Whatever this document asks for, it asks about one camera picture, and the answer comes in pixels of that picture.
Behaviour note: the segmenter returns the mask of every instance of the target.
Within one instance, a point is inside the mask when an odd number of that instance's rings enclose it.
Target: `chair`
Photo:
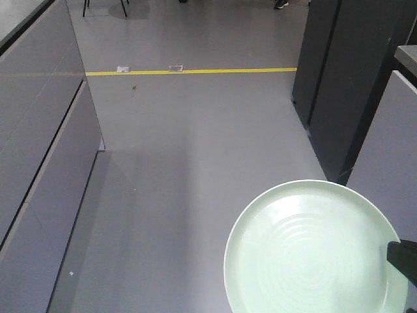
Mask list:
[[[124,16],[128,17],[128,14],[126,13],[126,8],[124,7],[124,3],[123,0],[120,0],[121,4],[122,4],[122,8],[123,8],[123,12],[124,12]],[[85,8],[86,7],[90,7],[90,0],[84,0],[84,9],[83,9],[83,17],[85,17]]]

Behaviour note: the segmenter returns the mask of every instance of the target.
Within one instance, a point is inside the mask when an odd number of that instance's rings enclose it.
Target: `gray floor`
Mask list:
[[[88,71],[294,67],[305,2],[69,1]],[[294,72],[95,76],[99,153],[50,313],[230,313],[227,236],[258,194],[324,179],[291,104]]]

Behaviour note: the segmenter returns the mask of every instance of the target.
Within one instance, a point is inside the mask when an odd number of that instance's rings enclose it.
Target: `floor marking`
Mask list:
[[[283,68],[214,68],[199,70],[183,70],[172,72],[169,70],[132,70],[130,72],[86,72],[87,76],[118,76],[118,75],[182,75],[182,74],[219,74],[219,73],[273,73],[273,72],[295,72],[296,67]]]

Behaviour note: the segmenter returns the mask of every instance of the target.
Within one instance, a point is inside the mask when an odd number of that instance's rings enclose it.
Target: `ceramic plate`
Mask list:
[[[224,277],[234,313],[401,313],[408,280],[386,261],[399,241],[358,193],[294,181],[253,200],[236,221]]]

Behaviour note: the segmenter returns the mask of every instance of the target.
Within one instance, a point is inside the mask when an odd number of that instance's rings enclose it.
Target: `black object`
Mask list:
[[[120,2],[122,3],[122,8],[123,8],[124,16],[125,17],[128,17],[128,14],[126,13],[126,8],[124,7],[123,0],[120,0]],[[90,0],[84,0],[83,17],[85,17],[85,8],[86,7],[90,7]]]
[[[311,4],[293,100],[327,179],[345,185],[397,66],[395,49],[409,38],[417,0],[330,2]],[[320,20],[322,10],[331,18]]]
[[[417,287],[417,243],[408,240],[388,243],[386,259]],[[406,313],[416,312],[412,308],[406,310]]]

